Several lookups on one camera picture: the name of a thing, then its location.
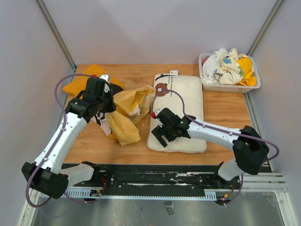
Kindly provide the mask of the white bear print pillow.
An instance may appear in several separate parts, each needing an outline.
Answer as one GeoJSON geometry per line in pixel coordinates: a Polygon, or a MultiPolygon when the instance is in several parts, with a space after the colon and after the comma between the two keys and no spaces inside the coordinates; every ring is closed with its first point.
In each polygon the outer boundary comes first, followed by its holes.
{"type": "MultiPolygon", "coordinates": [[[[184,116],[182,112],[182,102],[176,91],[184,100],[185,112],[189,116],[203,120],[203,90],[201,79],[196,76],[157,74],[154,78],[154,88],[156,92],[164,91],[155,100],[153,110],[168,108],[180,118],[184,116]]],[[[167,146],[162,144],[150,133],[147,140],[147,147],[153,151],[162,152],[183,152],[183,153],[204,153],[207,143],[200,139],[189,139],[185,137],[176,138],[175,141],[167,142],[167,146]]]]}

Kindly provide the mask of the yellow pillowcase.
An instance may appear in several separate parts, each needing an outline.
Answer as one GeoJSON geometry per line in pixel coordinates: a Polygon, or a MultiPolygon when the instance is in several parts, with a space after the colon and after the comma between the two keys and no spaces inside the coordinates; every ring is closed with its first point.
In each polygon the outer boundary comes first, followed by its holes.
{"type": "Polygon", "coordinates": [[[156,91],[150,85],[138,89],[121,91],[114,95],[116,110],[107,115],[112,138],[124,146],[141,140],[136,124],[151,108],[156,91]]]}

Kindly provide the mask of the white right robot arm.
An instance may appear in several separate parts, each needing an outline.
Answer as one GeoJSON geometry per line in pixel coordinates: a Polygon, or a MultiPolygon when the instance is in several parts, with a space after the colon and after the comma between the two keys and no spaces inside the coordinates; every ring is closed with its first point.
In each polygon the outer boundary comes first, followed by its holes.
{"type": "Polygon", "coordinates": [[[267,160],[269,148],[253,127],[226,128],[187,114],[180,118],[168,108],[158,109],[150,115],[158,122],[151,133],[163,148],[183,137],[209,141],[231,150],[234,158],[220,164],[217,180],[230,181],[244,173],[257,175],[267,160]]]}

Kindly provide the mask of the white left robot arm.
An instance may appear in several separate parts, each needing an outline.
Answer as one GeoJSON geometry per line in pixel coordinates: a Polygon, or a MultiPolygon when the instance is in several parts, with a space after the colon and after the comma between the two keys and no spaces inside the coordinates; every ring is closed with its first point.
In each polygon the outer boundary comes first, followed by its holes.
{"type": "Polygon", "coordinates": [[[97,113],[111,113],[115,109],[110,77],[90,75],[85,89],[62,108],[62,122],[50,142],[32,163],[24,163],[22,173],[27,181],[27,200],[30,189],[58,199],[72,185],[80,182],[95,185],[100,181],[97,164],[84,161],[67,169],[62,169],[62,165],[75,139],[90,120],[97,113]]]}

